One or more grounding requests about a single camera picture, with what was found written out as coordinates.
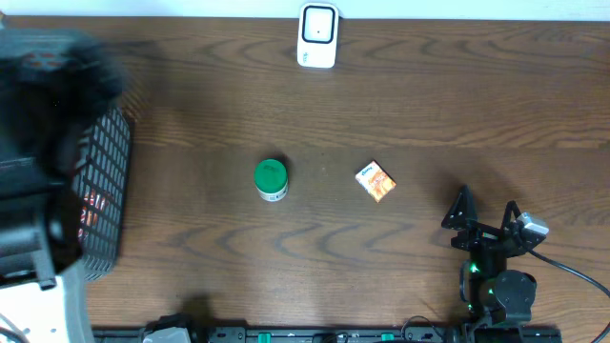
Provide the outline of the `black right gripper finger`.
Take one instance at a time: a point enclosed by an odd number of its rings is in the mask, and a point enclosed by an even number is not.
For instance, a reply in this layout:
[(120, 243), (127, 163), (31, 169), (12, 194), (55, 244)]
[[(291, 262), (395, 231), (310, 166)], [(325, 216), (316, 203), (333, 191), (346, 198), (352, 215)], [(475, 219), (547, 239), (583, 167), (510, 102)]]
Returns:
[(502, 217), (500, 227), (508, 228), (509, 224), (521, 216), (521, 211), (515, 200), (511, 200), (506, 204), (504, 215)]
[(441, 227), (447, 230), (468, 230), (478, 221), (475, 201), (469, 187), (462, 186), (457, 198), (441, 221)]

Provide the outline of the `orange tissue pack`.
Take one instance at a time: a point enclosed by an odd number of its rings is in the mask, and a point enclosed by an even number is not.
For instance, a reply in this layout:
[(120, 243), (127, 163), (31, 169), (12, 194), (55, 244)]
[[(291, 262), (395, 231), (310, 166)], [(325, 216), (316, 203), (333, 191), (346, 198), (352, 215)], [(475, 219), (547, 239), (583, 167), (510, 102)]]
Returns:
[(356, 182), (379, 203), (397, 183), (373, 160), (355, 175)]

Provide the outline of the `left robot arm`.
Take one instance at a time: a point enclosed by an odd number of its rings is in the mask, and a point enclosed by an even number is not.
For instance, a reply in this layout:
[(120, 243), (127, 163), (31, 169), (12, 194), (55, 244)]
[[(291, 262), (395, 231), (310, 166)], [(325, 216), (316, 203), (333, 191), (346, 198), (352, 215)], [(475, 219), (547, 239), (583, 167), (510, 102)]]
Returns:
[(91, 342), (74, 189), (99, 121), (124, 89), (104, 45), (78, 30), (1, 31), (1, 338)]

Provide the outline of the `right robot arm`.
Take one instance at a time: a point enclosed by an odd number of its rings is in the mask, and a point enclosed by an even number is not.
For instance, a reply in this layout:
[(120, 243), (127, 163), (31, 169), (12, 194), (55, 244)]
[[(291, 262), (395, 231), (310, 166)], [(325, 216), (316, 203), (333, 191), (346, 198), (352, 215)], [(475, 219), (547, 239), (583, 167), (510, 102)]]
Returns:
[(514, 201), (507, 203), (498, 228), (478, 221), (475, 200), (466, 186), (444, 216), (441, 227), (454, 230), (451, 246), (469, 253), (459, 272), (459, 295), (470, 318), (442, 335), (444, 342), (560, 343), (560, 331), (528, 327), (537, 295), (536, 278), (510, 270), (507, 261), (542, 243), (549, 227)]

